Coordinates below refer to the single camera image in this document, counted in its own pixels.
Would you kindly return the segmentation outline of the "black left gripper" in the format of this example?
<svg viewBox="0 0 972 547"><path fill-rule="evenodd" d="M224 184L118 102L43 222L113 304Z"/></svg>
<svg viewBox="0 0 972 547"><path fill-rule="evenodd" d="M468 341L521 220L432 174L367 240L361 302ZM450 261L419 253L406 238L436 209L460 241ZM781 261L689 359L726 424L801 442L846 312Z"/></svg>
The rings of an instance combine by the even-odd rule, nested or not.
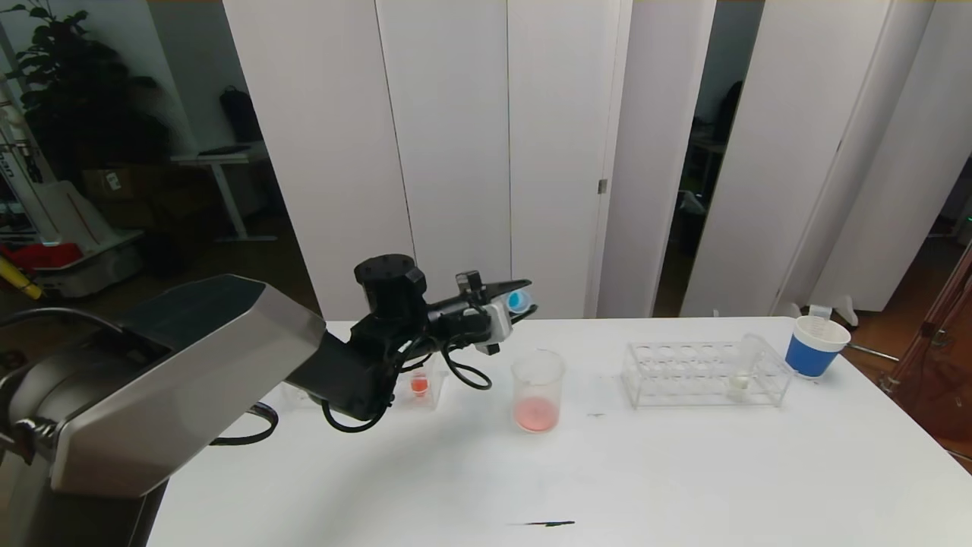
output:
<svg viewBox="0 0 972 547"><path fill-rule="evenodd" d="M477 302L471 293L433 302L428 305L428 338L437 351L473 345L492 356L496 353L492 346L500 345L513 333L513 324L538 310L536 304L517 312L508 308L508 294L530 285L532 281L525 278L486 283L483 302Z"/></svg>

